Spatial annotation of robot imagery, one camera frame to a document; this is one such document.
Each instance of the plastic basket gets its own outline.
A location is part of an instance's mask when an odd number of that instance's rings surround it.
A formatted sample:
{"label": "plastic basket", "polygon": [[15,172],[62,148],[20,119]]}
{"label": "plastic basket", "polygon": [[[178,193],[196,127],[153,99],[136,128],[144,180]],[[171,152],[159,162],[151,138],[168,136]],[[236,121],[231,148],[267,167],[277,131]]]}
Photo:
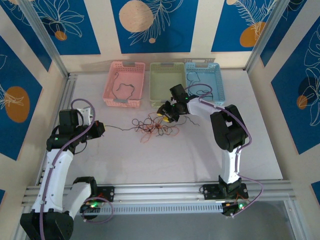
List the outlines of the plastic basket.
{"label": "plastic basket", "polygon": [[[214,102],[216,105],[223,105],[226,97],[224,85],[221,77],[220,66],[218,63],[185,63],[186,85],[189,87],[193,84],[207,84],[212,87],[211,95],[205,96],[203,99],[208,102]],[[210,91],[206,86],[193,86],[187,90],[189,95],[195,94],[201,96]]]}
{"label": "plastic basket", "polygon": [[103,101],[107,106],[139,108],[144,77],[143,62],[112,62],[103,92]]}
{"label": "plastic basket", "polygon": [[170,88],[182,84],[186,87],[183,62],[153,62],[150,64],[150,102],[159,108],[172,97]]}

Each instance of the blue plastic basket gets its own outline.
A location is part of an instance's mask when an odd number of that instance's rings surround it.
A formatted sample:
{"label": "blue plastic basket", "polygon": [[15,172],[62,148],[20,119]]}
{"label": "blue plastic basket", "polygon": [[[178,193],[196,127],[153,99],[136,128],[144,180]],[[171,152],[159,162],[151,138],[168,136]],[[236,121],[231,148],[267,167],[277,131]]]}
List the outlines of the blue plastic basket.
{"label": "blue plastic basket", "polygon": [[[185,77],[187,87],[193,84],[207,84],[212,87],[212,94],[205,96],[203,98],[204,100],[217,105],[223,105],[225,103],[224,85],[218,63],[186,62]],[[210,91],[210,89],[206,86],[198,85],[189,88],[187,91],[189,95],[195,94],[201,96]]]}

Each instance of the orange circle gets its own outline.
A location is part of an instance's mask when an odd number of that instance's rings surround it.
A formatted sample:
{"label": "orange circle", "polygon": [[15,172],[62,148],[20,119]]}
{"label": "orange circle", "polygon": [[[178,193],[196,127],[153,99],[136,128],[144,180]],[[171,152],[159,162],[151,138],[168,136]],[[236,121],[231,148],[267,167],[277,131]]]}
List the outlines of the orange circle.
{"label": "orange circle", "polygon": [[149,43],[154,44],[155,42],[156,42],[155,38],[152,37],[152,38],[149,39]]}
{"label": "orange circle", "polygon": [[307,107],[307,104],[308,104],[308,99],[304,95],[299,96],[298,99],[296,100],[296,105],[301,110],[305,109]]}
{"label": "orange circle", "polygon": [[54,33],[54,36],[56,37],[56,39],[58,39],[60,41],[67,40],[67,35],[63,31],[56,31]]}
{"label": "orange circle", "polygon": [[246,30],[244,30],[240,37],[241,46],[245,48],[254,47],[265,25],[266,23],[264,21],[261,21],[261,22],[257,22],[252,26],[249,26]]}
{"label": "orange circle", "polygon": [[16,123],[23,123],[30,110],[28,93],[20,86],[12,86],[6,91],[4,99],[7,101],[5,111],[8,117]]}

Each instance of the white cable tray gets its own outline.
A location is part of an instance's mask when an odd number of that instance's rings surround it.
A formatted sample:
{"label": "white cable tray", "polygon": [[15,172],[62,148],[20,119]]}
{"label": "white cable tray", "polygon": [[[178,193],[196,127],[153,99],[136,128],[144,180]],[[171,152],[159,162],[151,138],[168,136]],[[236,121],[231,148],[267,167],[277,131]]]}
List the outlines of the white cable tray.
{"label": "white cable tray", "polygon": [[[115,215],[141,215],[141,214],[195,214],[220,213],[223,211],[221,203],[172,203],[172,204],[121,204],[114,205]],[[111,207],[107,204],[85,215],[109,215]]]}

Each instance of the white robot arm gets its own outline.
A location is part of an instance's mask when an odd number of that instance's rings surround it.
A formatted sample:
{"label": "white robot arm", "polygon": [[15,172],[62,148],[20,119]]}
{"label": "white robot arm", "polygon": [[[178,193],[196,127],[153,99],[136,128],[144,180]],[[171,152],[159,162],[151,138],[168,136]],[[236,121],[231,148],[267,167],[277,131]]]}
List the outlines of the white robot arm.
{"label": "white robot arm", "polygon": [[43,224],[45,240],[69,240],[77,212],[86,199],[97,196],[95,178],[88,176],[78,177],[69,194],[63,197],[68,169],[76,147],[80,143],[99,138],[105,132],[102,122],[91,123],[90,111],[90,108],[85,108],[59,112],[59,125],[46,142],[48,152],[40,191],[31,212],[22,214],[20,219],[20,224],[30,239],[43,239],[40,230],[40,225]]}
{"label": "white robot arm", "polygon": [[218,107],[200,100],[197,95],[189,96],[181,84],[172,87],[170,92],[171,101],[165,102],[158,109],[158,115],[164,116],[163,120],[169,123],[177,122],[180,115],[186,114],[197,115],[210,121],[214,139],[222,149],[222,172],[218,179],[219,184],[211,189],[214,194],[208,199],[236,199],[238,194],[248,198],[246,185],[241,183],[241,178],[238,176],[240,147],[245,144],[248,136],[243,127],[230,116],[233,115],[245,125],[237,107],[234,105]]}

